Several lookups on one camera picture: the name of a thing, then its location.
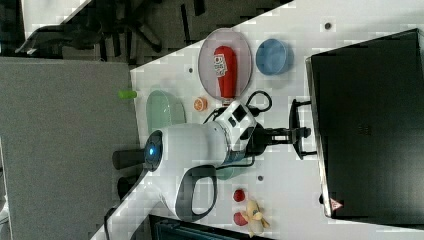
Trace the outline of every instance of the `white desk surface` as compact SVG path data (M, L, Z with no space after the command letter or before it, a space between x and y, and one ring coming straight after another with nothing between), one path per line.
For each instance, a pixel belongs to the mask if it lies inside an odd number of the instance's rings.
M21 0L25 38L35 30L71 19L91 0Z
M323 27L326 22L333 25L328 31ZM274 106L257 120L264 127L288 127L291 100L309 99L307 57L415 27L424 29L424 2L419 0L295 0L233 28L246 36L253 55L260 43L271 37L286 41L294 51L294 65L283 75L264 76L255 66L251 85L242 101L255 90L267 91ZM182 100L187 122L202 123L213 110L210 107L205 113L196 112L192 107L196 97L206 96L209 103L218 104L207 96L199 80L197 60L201 45L202 42L198 42L131 71L133 88L143 93L135 102L141 147L148 137L145 103L153 85L159 84ZM189 73L189 68L193 68L193 73ZM303 107L303 111L303 124L312 127L310 107ZM315 149L313 135L305 145L306 150ZM257 180L259 175L264 176L264 181ZM291 240L424 238L422 231L326 218L318 202L321 186L316 157L301 161L287 145L269 147L247 173L227 182L220 181L215 209L198 223L247 233L246 227L238 227L232 221L233 214L245 207L232 200L234 190L239 187L245 188L264 208L264 216L271 224L265 237ZM152 214L172 216L161 206Z

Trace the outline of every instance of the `red can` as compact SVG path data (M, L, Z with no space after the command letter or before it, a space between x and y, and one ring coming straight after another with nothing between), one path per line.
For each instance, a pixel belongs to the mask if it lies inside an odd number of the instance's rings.
M237 56L233 49L220 46L214 52L214 67L221 97L233 99L237 87Z

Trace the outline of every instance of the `gray carpet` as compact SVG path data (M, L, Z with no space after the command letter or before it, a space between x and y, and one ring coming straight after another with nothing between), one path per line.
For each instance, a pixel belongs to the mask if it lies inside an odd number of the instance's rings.
M132 0L133 8L142 1ZM193 0L163 0L160 4L152 3L146 9L146 22L161 38L163 49L160 53L156 53L142 39L133 36L137 48L135 54L133 54L136 57L136 65L132 68L200 41L218 28L235 26L287 2L291 2L291 0L205 0L205 12L199 16L195 16ZM186 39L184 32L183 17L180 10L183 4L187 12L190 39ZM126 61L123 34L121 34L121 56L113 56L111 39L106 40L106 45L108 61ZM100 50L99 46L96 46L94 50L75 50L65 47L63 56L64 59L100 60Z

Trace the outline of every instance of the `black chair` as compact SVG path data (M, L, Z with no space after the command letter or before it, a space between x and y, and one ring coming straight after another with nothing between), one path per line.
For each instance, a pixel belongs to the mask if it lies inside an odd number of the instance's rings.
M45 26L37 29L15 52L28 52L31 49L46 49L53 45L73 47L78 50L93 49L100 44L100 55L107 60L105 39L112 37L114 55L121 55L119 34L125 33L127 62L131 56L132 33L142 38L155 52L162 50L162 42L145 23L145 10L151 0L144 0L131 12L130 0L93 0L70 21L61 25ZM124 6L125 16L117 17L118 6Z

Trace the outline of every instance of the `green object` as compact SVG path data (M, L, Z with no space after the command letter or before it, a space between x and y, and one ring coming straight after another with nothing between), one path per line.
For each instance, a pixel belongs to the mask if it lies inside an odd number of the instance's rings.
M137 97L136 91L119 91L118 93L120 99L133 99Z
M186 122L181 101L162 90L150 93L146 103L146 117L149 134L160 128Z

